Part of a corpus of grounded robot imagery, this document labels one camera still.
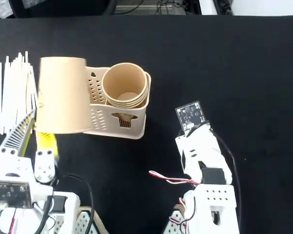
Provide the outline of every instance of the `yellow part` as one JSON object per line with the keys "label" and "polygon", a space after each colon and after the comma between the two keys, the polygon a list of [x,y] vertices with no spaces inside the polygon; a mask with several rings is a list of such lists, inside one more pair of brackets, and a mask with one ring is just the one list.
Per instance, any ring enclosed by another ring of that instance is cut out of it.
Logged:
{"label": "yellow part", "polygon": [[44,149],[52,149],[55,158],[59,157],[57,139],[55,134],[40,133],[36,131],[37,151]]}

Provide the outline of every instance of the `black cable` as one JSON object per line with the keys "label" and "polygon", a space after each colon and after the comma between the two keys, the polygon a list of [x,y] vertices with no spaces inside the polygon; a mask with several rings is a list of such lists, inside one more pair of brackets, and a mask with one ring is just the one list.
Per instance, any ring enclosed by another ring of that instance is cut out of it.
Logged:
{"label": "black cable", "polygon": [[47,201],[45,202],[45,205],[43,208],[42,219],[41,219],[40,225],[39,225],[38,229],[36,230],[35,234],[40,234],[43,231],[45,223],[47,222],[47,220],[49,218],[49,211],[51,208],[52,198],[53,198],[53,196],[48,196]]}
{"label": "black cable", "polygon": [[91,216],[90,216],[90,219],[89,219],[88,226],[86,228],[85,234],[89,234],[90,233],[91,226],[92,226],[92,222],[93,222],[93,217],[94,217],[94,201],[93,201],[94,198],[93,198],[93,192],[92,192],[91,186],[88,183],[88,181],[86,181],[84,178],[82,178],[82,177],[80,177],[78,175],[65,174],[61,178],[63,178],[63,177],[71,177],[71,178],[74,178],[74,179],[83,181],[88,186],[89,193],[90,193],[90,199],[91,199]]}
{"label": "black cable", "polygon": [[157,2],[157,4],[156,4],[156,12],[155,12],[155,15],[157,13],[160,13],[160,15],[162,14],[162,6],[164,6],[164,5],[166,6],[166,10],[167,10],[167,14],[168,14],[167,4],[169,4],[169,3],[172,3],[174,5],[174,7],[176,7],[176,8],[182,7],[182,4],[176,2],[175,0],[174,1],[166,0],[165,2],[164,2],[164,0],[159,0]]}
{"label": "black cable", "polygon": [[[38,205],[37,202],[34,202],[34,205],[36,205],[36,206],[39,208],[39,211],[40,211],[41,213],[43,213],[43,210],[41,209],[41,207]],[[49,216],[49,215],[48,215],[48,218],[53,219],[53,221],[54,221],[53,226],[52,226],[51,228],[49,228],[49,230],[51,230],[52,228],[54,228],[54,226],[55,226],[55,224],[56,224],[56,221],[55,221],[55,219],[54,219],[53,217],[51,217],[51,216]]]}
{"label": "black cable", "polygon": [[194,217],[194,215],[195,215],[195,211],[196,211],[196,200],[195,200],[195,197],[193,197],[193,199],[194,199],[194,209],[193,209],[193,213],[192,213],[191,217],[188,218],[188,219],[183,220],[183,221],[179,224],[179,225],[180,225],[179,229],[180,229],[180,232],[181,232],[181,233],[182,233],[182,230],[181,230],[181,228],[182,228],[182,224],[185,223],[185,222],[190,221],[191,219],[193,219],[193,217]]}
{"label": "black cable", "polygon": [[122,12],[122,13],[114,13],[115,15],[125,15],[125,14],[128,14],[130,12],[133,12],[134,10],[136,10],[145,0],[141,0],[141,2],[139,2],[139,4],[135,7],[135,8],[132,8],[131,10],[129,11],[126,11],[126,12]]}
{"label": "black cable", "polygon": [[54,224],[53,224],[53,226],[49,229],[49,230],[51,230],[52,228],[54,228],[54,226],[55,226],[55,224],[56,224],[56,221],[55,221],[55,219],[54,218],[52,218],[51,216],[49,216],[49,218],[51,218],[51,219],[53,219],[53,221],[54,221]]}
{"label": "black cable", "polygon": [[213,129],[210,128],[210,132],[213,133],[213,135],[217,138],[217,140],[223,145],[223,147],[226,149],[226,151],[229,153],[232,162],[233,162],[233,170],[234,170],[234,176],[235,176],[235,182],[236,182],[236,186],[238,189],[238,199],[239,199],[239,207],[238,207],[238,224],[239,224],[239,229],[241,230],[241,218],[242,218],[242,196],[241,196],[241,187],[240,187],[240,179],[238,176],[238,171],[236,168],[236,163],[235,163],[235,159],[233,156],[233,153],[231,152],[231,150],[229,149],[229,147],[226,145],[226,143],[223,141],[222,138],[220,138],[219,135],[217,135]]}
{"label": "black cable", "polygon": [[215,9],[216,9],[217,14],[221,15],[218,0],[213,0],[213,2],[214,2],[214,5],[215,5]]}
{"label": "black cable", "polygon": [[165,7],[166,7],[166,12],[167,12],[167,15],[169,15],[169,12],[168,12],[168,7],[167,7],[167,2],[165,2]]}

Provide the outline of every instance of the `stacked paper cups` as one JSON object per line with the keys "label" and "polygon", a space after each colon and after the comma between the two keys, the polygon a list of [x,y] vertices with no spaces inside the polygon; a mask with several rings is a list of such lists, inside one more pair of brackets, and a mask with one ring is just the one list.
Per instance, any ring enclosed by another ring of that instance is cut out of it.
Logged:
{"label": "stacked paper cups", "polygon": [[[123,109],[139,108],[145,104],[147,98],[147,76],[136,64],[119,63],[104,74],[102,91],[109,105]],[[127,122],[134,118],[133,115],[124,113],[119,115]]]}

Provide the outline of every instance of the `black table surface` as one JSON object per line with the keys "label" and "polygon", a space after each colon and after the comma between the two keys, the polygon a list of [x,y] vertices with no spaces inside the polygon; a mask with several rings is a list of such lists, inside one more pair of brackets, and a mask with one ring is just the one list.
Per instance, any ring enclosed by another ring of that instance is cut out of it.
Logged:
{"label": "black table surface", "polygon": [[[241,233],[293,234],[293,17],[0,20],[0,61],[25,50],[36,79],[39,59],[47,56],[82,57],[95,67],[129,61],[152,76],[142,139],[58,136],[60,171],[90,181],[110,233],[162,231],[190,187],[147,172],[183,176],[174,108],[200,100],[236,157]],[[27,154],[34,152],[33,139]],[[83,184],[63,179],[59,186],[90,204]]]}

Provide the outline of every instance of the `bundle of straws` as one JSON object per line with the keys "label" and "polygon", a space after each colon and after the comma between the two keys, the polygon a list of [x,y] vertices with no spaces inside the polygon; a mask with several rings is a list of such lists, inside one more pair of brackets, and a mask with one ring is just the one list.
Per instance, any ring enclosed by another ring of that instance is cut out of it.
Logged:
{"label": "bundle of straws", "polygon": [[4,70],[0,62],[0,134],[9,132],[33,109],[38,96],[33,66],[28,52],[21,53],[10,62],[6,57]]}

